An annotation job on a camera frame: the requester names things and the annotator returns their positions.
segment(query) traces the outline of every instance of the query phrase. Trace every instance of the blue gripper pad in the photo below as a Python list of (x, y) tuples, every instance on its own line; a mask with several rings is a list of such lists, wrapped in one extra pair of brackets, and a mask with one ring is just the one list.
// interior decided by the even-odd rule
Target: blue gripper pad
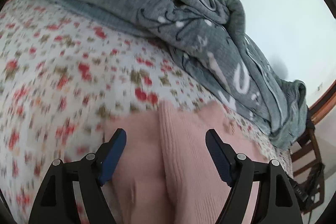
[(209, 150), (209, 153), (217, 168), (217, 172), (221, 180), (226, 182), (230, 186), (232, 183), (230, 163), (210, 131), (208, 131), (205, 135), (205, 144)]
[(112, 178), (113, 172), (117, 167), (118, 161), (121, 157), (121, 154), (124, 151), (125, 145), (126, 145), (126, 132), (122, 130), (101, 165), (102, 170), (98, 178), (98, 181), (101, 186), (103, 186), (107, 181), (109, 181)]

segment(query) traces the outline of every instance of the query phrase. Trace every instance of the wooden frame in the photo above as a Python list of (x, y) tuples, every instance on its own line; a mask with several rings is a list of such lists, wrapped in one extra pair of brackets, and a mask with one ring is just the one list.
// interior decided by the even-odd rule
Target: wooden frame
[(319, 123), (336, 105), (336, 80), (330, 88), (310, 107), (311, 120)]
[[(298, 175), (302, 174), (303, 172), (307, 171), (309, 168), (313, 167), (315, 164), (318, 164), (318, 163), (322, 162), (319, 146), (317, 144), (313, 129), (311, 129), (311, 128), (306, 129), (305, 133), (298, 139), (298, 142), (300, 143), (300, 139), (307, 138), (307, 137), (309, 137), (310, 141), (308, 141), (307, 143), (302, 145), (301, 149), (299, 149), (298, 151), (296, 151), (295, 153), (293, 153), (291, 155), (292, 161), (295, 162), (298, 159), (301, 159), (302, 157), (304, 157), (305, 155), (307, 155), (311, 151), (314, 151), (315, 159), (313, 161), (307, 163), (305, 166), (301, 167), (300, 169), (294, 171), (294, 179), (295, 179), (296, 176), (298, 176)], [(319, 193), (320, 194), (320, 199), (317, 202), (315, 202), (309, 209), (304, 210), (303, 211), (304, 214), (311, 212), (312, 210), (314, 210), (318, 206), (322, 205), (323, 202), (324, 202), (325, 182), (324, 182), (323, 172), (319, 177), (318, 183), (319, 183), (319, 188), (315, 189), (313, 194)]]

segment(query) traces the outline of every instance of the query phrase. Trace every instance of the white wall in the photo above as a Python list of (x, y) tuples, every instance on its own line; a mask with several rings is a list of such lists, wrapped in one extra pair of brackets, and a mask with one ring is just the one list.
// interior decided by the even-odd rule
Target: white wall
[(336, 79), (336, 21), (323, 0), (241, 0), (246, 33), (283, 79), (300, 79), (312, 105)]

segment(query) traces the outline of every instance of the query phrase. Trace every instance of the wooden chair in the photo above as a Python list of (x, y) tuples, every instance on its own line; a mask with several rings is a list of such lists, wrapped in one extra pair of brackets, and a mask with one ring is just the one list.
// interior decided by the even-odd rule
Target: wooden chair
[[(303, 133), (303, 135), (297, 140), (301, 148), (291, 155), (293, 163), (303, 158), (305, 155), (307, 155), (311, 151), (314, 152), (315, 159), (307, 163), (303, 167), (299, 168), (298, 170), (294, 171), (294, 180), (295, 180), (295, 177), (298, 177), (300, 174), (306, 172), (308, 169), (312, 168), (315, 164), (322, 162), (319, 146), (317, 144), (314, 132), (315, 131), (313, 129), (307, 128), (306, 131)], [(301, 183), (300, 185), (304, 187), (306, 182), (307, 181)], [(319, 196), (320, 196), (319, 200), (315, 201), (314, 204), (309, 209), (302, 211), (304, 214), (311, 212), (312, 210), (314, 210), (316, 207), (320, 206), (324, 202), (325, 185), (324, 185), (323, 172), (319, 177), (318, 184), (319, 185), (317, 189), (313, 191), (313, 194), (319, 193)]]

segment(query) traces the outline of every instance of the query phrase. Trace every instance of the folded blanket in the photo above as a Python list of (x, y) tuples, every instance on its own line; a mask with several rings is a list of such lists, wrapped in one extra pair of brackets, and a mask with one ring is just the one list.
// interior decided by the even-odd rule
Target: folded blanket
[[(125, 224), (213, 224), (230, 192), (222, 182), (205, 145), (214, 128), (222, 140), (254, 161), (267, 162), (255, 143), (241, 132), (229, 134), (223, 107), (211, 102), (197, 112), (182, 112), (162, 102), (148, 111), (108, 122), (106, 138), (117, 128), (127, 144), (113, 174)], [(258, 182), (253, 184), (243, 223), (250, 223)]]
[(245, 35), (239, 0), (78, 1), (145, 28), (167, 42), (177, 65), (222, 103), (258, 125), (276, 147), (288, 148), (303, 133), (305, 85), (276, 76)]

